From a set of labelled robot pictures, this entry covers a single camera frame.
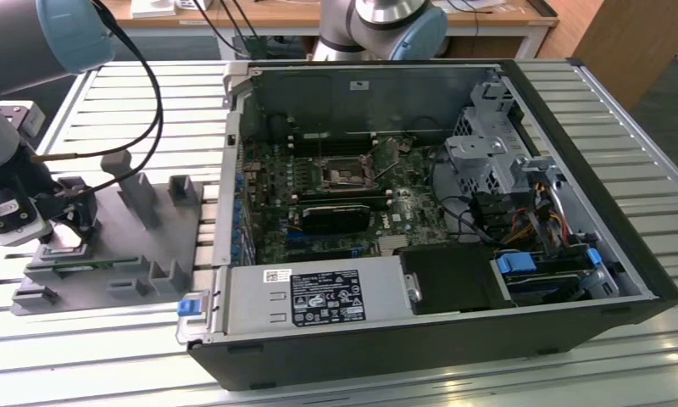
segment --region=white label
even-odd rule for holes
[[[369,90],[369,81],[350,81],[349,82],[349,90],[350,91],[368,91]]]
[[[208,25],[208,23],[198,20],[181,20],[178,21],[178,25]]]
[[[0,216],[14,214],[18,210],[20,210],[20,204],[16,199],[12,199],[8,202],[0,203]]]
[[[345,308],[345,314],[360,314],[361,312],[364,312],[364,307],[349,307],[349,308]]]
[[[288,282],[292,277],[292,269],[264,270],[264,282]]]

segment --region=wire bundle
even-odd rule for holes
[[[249,52],[249,43],[246,42],[246,37],[244,36],[242,32],[241,32],[241,28],[238,27],[238,23],[236,22],[236,19],[234,19],[234,15],[232,14],[230,12],[230,9],[228,8],[226,6],[226,1],[225,0],[220,0],[221,2],[221,7],[224,8],[224,10],[226,11],[226,15],[228,15],[228,19],[230,20],[230,23],[232,23],[232,26],[234,27],[234,30],[236,32],[238,33],[238,37],[241,38],[241,43],[244,44],[244,48],[246,50],[246,52]],[[238,13],[241,14],[241,17],[244,18],[244,21],[246,21],[246,25],[249,26],[249,29],[250,29],[250,33],[253,34],[253,37],[257,39],[257,42],[261,44],[261,38],[258,38],[258,34],[257,34],[257,31],[256,29],[253,28],[253,24],[250,23],[249,21],[249,18],[246,17],[246,13],[244,12],[244,8],[241,7],[241,4],[238,3],[237,0],[233,0],[234,2],[234,6],[236,8],[238,8]],[[205,10],[204,8],[201,7],[200,3],[197,0],[193,0],[193,4],[196,5],[196,8],[198,10],[198,12],[201,13],[201,15],[204,16],[204,20],[205,22],[208,23],[208,25],[212,27],[212,30],[213,30],[213,34],[216,34],[216,37],[218,37],[218,39],[221,40],[221,42],[224,42],[224,44],[226,44],[226,46],[244,58],[248,58],[250,59],[250,55],[248,55],[246,53],[244,53],[236,46],[234,44],[232,44],[226,38],[220,34],[218,30],[216,29],[216,25],[213,25],[213,22],[212,22],[212,19],[208,18],[208,15],[205,13]]]

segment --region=cable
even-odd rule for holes
[[[452,8],[454,8],[461,13],[472,13],[474,16],[474,37],[473,37],[473,45],[470,46],[470,55],[474,55],[474,45],[477,44],[477,37],[480,36],[480,19],[477,18],[477,14],[493,14],[492,11],[477,11],[477,8],[466,1],[460,0],[466,7],[469,7],[473,11],[468,11],[454,5],[452,0],[448,0],[448,3],[450,4]]]
[[[126,44],[125,38],[128,38],[128,36],[125,35],[125,32],[117,25],[116,17],[112,15],[109,9],[100,2],[100,0],[96,0],[96,2],[97,3],[93,3],[93,5],[96,7],[96,11],[98,12],[98,16],[101,17],[104,25],[108,27],[110,32],[116,35],[116,37],[125,44],[126,48],[133,52],[133,54],[136,54],[136,51],[137,51],[136,44],[133,44],[130,42],[132,47],[129,47],[129,45]],[[118,33],[116,33],[116,31],[113,30],[113,27],[117,27],[117,29],[120,30],[120,33],[122,33],[121,35],[118,35]],[[150,133],[153,132],[153,129],[156,128],[156,125],[158,124],[158,117],[160,117],[161,109],[162,109],[162,107],[160,107],[160,103],[156,103],[156,115],[153,116],[153,121],[152,121],[150,125],[148,126],[148,129],[145,130],[144,134],[141,134],[133,141],[125,143],[122,146],[116,147],[116,148],[109,148],[109,149],[101,150],[101,151],[94,151],[92,153],[60,153],[60,154],[36,155],[30,158],[30,160],[34,163],[44,163],[44,162],[49,162],[49,161],[62,161],[62,160],[68,160],[68,159],[89,159],[92,157],[101,157],[101,156],[125,151],[128,148],[133,147],[136,144],[142,142],[148,138],[148,136],[150,136]]]
[[[156,131],[156,136],[154,136],[154,140],[153,140],[153,145],[150,146],[150,149],[148,150],[148,153],[145,154],[145,158],[144,158],[142,162],[137,165],[137,167],[134,169],[132,169],[130,171],[128,171],[121,176],[117,176],[110,181],[106,181],[106,182],[101,183],[96,187],[90,187],[90,188],[85,189],[77,195],[74,195],[72,197],[68,197],[68,202],[76,202],[80,199],[89,197],[90,195],[93,195],[98,191],[101,191],[102,189],[110,187],[112,185],[114,185],[120,181],[126,180],[128,178],[134,176],[140,171],[142,171],[142,169],[148,165],[148,162],[150,161],[150,158],[156,154],[156,150],[158,149],[160,139],[162,137],[164,108],[162,108],[162,97],[160,95],[158,78],[156,78],[156,74],[153,73],[153,69],[150,68],[150,65],[148,64],[148,61],[145,60],[144,54],[140,52],[140,50],[136,47],[136,44],[133,43],[133,41],[130,40],[130,38],[125,34],[125,31],[122,30],[122,28],[117,24],[116,17],[110,13],[110,10],[108,9],[108,7],[105,7],[105,4],[102,4],[102,1],[101,0],[93,0],[93,6],[96,8],[96,11],[98,12],[98,16],[101,17],[102,24],[113,32],[113,34],[116,35],[118,40],[121,40],[122,44],[130,50],[133,55],[136,55],[137,60],[140,61],[141,65],[145,68],[145,73],[148,74],[148,79],[150,80],[150,83],[152,83],[152,86],[153,86],[153,91],[156,93],[156,120],[154,121],[157,123],[156,124],[157,125],[157,131]],[[150,133],[152,130],[153,130],[153,124],[150,126],[149,131],[142,135],[142,138],[148,137],[148,133]]]
[[[257,39],[257,43],[261,45],[261,48],[264,48],[264,42],[261,41],[261,37],[258,37],[257,31],[253,28],[249,17],[246,17],[246,13],[244,13],[244,7],[241,7],[241,4],[238,3],[237,0],[233,0],[233,1],[234,1],[236,7],[238,8],[238,13],[241,14],[241,17],[244,18],[244,21],[246,21],[246,25],[249,26],[250,33],[253,34],[253,37]]]
[[[473,230],[473,232],[477,234],[480,239],[486,244],[490,244],[490,245],[494,245],[494,246],[497,246],[497,245],[502,246],[502,244],[496,239],[493,239],[493,237],[473,222],[470,222],[469,220],[464,219],[460,215],[457,215],[454,212],[452,212],[452,210],[449,210],[448,207],[444,205],[444,201],[448,200],[449,198],[456,198],[456,199],[464,200],[465,197],[460,197],[460,196],[454,196],[453,195],[453,196],[449,196],[449,197],[444,197],[442,199],[437,198],[437,191],[434,189],[434,172],[436,172],[436,167],[437,167],[437,158],[440,157],[440,153],[442,152],[444,148],[445,148],[445,146],[444,146],[444,143],[442,143],[442,145],[440,146],[440,148],[436,151],[436,156],[434,156],[434,159],[432,161],[432,168],[429,170],[429,178],[428,178],[428,180],[429,180],[429,189],[432,190],[432,197],[440,203],[440,206],[444,209],[444,213],[448,214],[449,216],[452,216],[454,219],[457,219],[460,223],[466,225]]]
[[[250,53],[249,43],[246,42],[246,37],[244,36],[244,33],[241,32],[241,28],[238,27],[238,24],[236,23],[234,15],[232,14],[230,10],[228,9],[226,2],[224,0],[220,0],[220,2],[221,2],[221,6],[224,7],[224,11],[226,12],[228,19],[230,20],[230,24],[234,26],[234,30],[238,33],[238,37],[241,38],[244,48],[245,48],[246,52]]]
[[[201,7],[201,5],[198,4],[198,1],[197,0],[193,0],[193,4],[196,5],[196,8],[198,10],[198,12],[201,13],[201,15],[204,16],[204,20],[205,22],[208,23],[208,25],[212,27],[212,30],[213,30],[213,34],[216,34],[216,36],[218,37],[218,39],[221,40],[221,42],[224,42],[224,44],[226,44],[226,47],[229,47],[234,53],[238,54],[238,56],[244,57],[244,58],[248,58],[250,59],[250,56],[246,55],[245,53],[241,52],[241,50],[234,47],[234,44],[232,44],[226,38],[224,38],[224,36],[220,34],[218,30],[216,29],[216,25],[213,25],[213,22],[212,22],[212,19],[208,18],[208,15],[205,14],[205,11],[204,11],[204,8]]]

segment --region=barcode sticker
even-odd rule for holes
[[[292,269],[264,270],[264,282],[289,282]]]

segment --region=black side panel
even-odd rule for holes
[[[518,96],[525,100],[530,109],[529,113],[537,120],[541,130],[548,135],[550,144],[556,148],[557,158],[570,168],[577,186],[582,189],[585,195],[592,198],[593,207],[598,211],[598,215],[608,225],[608,229],[613,233],[630,263],[641,277],[644,277],[646,286],[658,297],[678,304],[678,287],[668,276],[656,256],[653,256],[652,250],[645,245],[644,239],[637,234],[610,192],[608,192],[593,168],[577,150],[576,144],[542,101],[541,95],[534,90],[533,84],[512,59],[504,60],[502,68],[514,84]]]
[[[612,327],[632,323],[636,315],[650,317],[669,306],[618,304],[233,345],[193,345],[189,354],[226,390],[249,390],[565,352]]]

